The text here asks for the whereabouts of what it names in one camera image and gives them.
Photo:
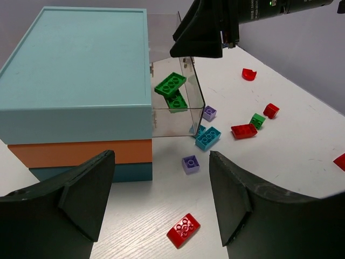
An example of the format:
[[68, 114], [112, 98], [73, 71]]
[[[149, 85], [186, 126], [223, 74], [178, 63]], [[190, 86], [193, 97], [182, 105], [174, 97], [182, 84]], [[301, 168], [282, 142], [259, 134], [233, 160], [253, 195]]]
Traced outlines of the purple lego brick left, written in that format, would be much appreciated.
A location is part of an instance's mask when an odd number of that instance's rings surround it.
[[182, 158], [182, 167], [186, 175], [196, 173], [200, 169], [199, 162], [195, 155]]

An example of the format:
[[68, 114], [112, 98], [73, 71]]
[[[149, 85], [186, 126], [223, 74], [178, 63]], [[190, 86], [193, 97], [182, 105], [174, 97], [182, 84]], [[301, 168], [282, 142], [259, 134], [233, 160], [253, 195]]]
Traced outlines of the small red lego block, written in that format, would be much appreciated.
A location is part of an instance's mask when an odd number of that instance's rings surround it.
[[263, 114], [264, 114], [265, 116], [267, 116], [268, 118], [270, 118], [270, 119], [274, 119], [275, 116], [278, 114], [279, 110], [280, 110], [280, 108], [278, 108], [277, 106], [275, 106], [275, 105], [272, 104], [272, 103], [269, 103], [269, 104], [265, 107], [265, 109], [264, 109], [264, 111], [263, 111]]

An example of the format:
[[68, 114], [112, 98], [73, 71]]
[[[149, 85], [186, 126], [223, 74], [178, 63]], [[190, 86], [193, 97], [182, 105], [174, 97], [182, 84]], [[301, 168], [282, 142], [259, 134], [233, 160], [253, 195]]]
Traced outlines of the red sloped lego brick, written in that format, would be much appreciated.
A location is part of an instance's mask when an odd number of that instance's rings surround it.
[[254, 137], [258, 131], [254, 124], [231, 126], [231, 132], [235, 139], [246, 139]]

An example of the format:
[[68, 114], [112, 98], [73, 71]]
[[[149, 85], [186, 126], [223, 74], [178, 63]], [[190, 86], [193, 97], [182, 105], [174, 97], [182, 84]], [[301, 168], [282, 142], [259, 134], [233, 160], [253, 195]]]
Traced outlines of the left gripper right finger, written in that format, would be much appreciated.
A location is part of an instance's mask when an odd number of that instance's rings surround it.
[[344, 193], [302, 195], [218, 151], [210, 153], [209, 176], [229, 258], [344, 258]]

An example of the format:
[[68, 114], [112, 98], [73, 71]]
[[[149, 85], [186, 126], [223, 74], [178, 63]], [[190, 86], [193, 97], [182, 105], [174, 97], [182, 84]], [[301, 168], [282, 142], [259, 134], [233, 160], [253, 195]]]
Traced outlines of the green lego plate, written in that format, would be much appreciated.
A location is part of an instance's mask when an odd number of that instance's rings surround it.
[[165, 101], [170, 113], [185, 112], [188, 110], [188, 105], [179, 90], [177, 90], [171, 97], [165, 98]]
[[186, 82], [186, 80], [187, 78], [185, 76], [172, 72], [154, 88], [154, 91], [165, 98], [169, 98]]

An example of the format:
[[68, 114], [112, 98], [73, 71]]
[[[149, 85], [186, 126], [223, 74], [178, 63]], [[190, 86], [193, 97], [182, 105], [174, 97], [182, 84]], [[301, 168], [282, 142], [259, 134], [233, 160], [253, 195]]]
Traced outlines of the purple lego brick right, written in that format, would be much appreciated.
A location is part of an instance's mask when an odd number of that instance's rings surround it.
[[217, 113], [217, 110], [208, 105], [204, 108], [203, 119], [205, 119], [208, 122], [211, 122], [216, 116], [216, 113]]

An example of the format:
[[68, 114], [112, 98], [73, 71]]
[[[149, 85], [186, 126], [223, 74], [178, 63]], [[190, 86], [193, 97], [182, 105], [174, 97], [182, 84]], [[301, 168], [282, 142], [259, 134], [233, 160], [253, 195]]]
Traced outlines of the large teal lego brick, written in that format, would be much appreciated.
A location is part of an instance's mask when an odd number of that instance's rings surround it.
[[196, 139], [195, 145], [202, 151], [207, 151], [218, 141], [220, 136], [221, 132], [211, 126]]

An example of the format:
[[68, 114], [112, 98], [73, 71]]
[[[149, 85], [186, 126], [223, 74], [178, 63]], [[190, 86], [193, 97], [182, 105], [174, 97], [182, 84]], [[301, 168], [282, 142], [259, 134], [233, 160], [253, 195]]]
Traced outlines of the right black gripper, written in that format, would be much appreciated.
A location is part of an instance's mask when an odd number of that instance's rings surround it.
[[171, 57], [222, 57], [239, 42], [238, 1], [194, 0], [173, 40]]

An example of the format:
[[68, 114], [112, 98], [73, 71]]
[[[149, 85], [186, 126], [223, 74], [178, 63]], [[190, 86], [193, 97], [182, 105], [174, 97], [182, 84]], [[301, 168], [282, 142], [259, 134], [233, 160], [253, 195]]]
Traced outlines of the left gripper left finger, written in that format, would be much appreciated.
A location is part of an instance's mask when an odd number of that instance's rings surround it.
[[1, 258], [89, 258], [115, 170], [104, 151], [52, 178], [1, 197]]

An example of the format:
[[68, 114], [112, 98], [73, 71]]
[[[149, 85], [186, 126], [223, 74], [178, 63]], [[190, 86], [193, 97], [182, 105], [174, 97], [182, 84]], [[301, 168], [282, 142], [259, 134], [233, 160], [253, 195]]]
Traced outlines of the small teal lego brick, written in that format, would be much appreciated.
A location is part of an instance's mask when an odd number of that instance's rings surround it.
[[198, 128], [198, 131], [195, 135], [193, 135], [192, 137], [197, 139], [201, 134], [203, 134], [206, 131], [206, 127], [203, 125], [200, 125]]

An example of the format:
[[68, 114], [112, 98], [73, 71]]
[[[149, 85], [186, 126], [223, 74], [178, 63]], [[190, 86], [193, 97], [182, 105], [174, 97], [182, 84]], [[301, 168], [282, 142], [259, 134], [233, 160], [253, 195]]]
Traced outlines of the clear top drawer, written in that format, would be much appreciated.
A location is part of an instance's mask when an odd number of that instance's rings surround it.
[[149, 14], [148, 39], [153, 137], [196, 136], [205, 101], [192, 57], [173, 58], [179, 14]]

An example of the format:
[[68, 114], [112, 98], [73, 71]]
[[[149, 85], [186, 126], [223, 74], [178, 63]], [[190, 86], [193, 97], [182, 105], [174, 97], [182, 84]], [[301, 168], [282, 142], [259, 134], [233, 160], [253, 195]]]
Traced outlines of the red round arch lego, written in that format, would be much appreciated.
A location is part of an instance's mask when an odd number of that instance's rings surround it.
[[257, 71], [243, 68], [241, 75], [247, 81], [254, 81], [257, 75]]

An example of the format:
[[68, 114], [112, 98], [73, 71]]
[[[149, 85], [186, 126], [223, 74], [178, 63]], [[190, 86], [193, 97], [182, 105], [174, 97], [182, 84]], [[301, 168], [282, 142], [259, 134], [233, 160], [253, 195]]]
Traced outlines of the purple lego brick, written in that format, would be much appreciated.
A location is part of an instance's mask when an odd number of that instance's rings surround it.
[[204, 108], [203, 119], [205, 119], [208, 122], [211, 122], [216, 116], [216, 113], [217, 113], [217, 110], [208, 105]]
[[195, 155], [182, 158], [182, 167], [186, 175], [196, 173], [200, 169], [199, 162]]

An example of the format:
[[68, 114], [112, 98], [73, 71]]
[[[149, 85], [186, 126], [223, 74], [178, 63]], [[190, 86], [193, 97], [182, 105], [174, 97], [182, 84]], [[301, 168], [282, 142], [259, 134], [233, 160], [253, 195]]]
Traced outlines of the teal orange drawer cabinet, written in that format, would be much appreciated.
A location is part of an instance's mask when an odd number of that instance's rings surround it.
[[1, 140], [40, 181], [106, 149], [153, 178], [145, 9], [42, 8], [1, 69]]

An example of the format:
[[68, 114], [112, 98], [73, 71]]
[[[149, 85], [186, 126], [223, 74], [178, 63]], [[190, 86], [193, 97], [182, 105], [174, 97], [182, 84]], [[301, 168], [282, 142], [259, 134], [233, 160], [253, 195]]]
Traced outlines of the red 2x3 lego brick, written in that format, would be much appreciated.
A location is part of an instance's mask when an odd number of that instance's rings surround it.
[[345, 153], [337, 157], [334, 161], [334, 164], [336, 164], [340, 169], [345, 171]]

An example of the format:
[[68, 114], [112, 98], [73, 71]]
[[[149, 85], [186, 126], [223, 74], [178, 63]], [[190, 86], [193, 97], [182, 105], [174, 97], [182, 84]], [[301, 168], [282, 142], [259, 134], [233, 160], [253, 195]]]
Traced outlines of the small green lego brick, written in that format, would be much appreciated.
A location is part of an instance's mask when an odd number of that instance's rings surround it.
[[263, 117], [262, 115], [258, 114], [258, 113], [255, 113], [251, 120], [250, 120], [250, 123], [254, 125], [254, 127], [259, 130], [261, 129], [264, 121], [266, 120], [265, 117]]

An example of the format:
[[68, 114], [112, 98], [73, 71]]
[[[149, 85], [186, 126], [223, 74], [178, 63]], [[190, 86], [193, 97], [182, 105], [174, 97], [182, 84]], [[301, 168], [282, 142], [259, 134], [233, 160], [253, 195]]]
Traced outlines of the red curved lego centre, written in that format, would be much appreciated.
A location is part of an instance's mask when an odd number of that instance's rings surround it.
[[200, 227], [200, 223], [190, 213], [187, 213], [167, 232], [167, 238], [176, 249], [179, 249]]

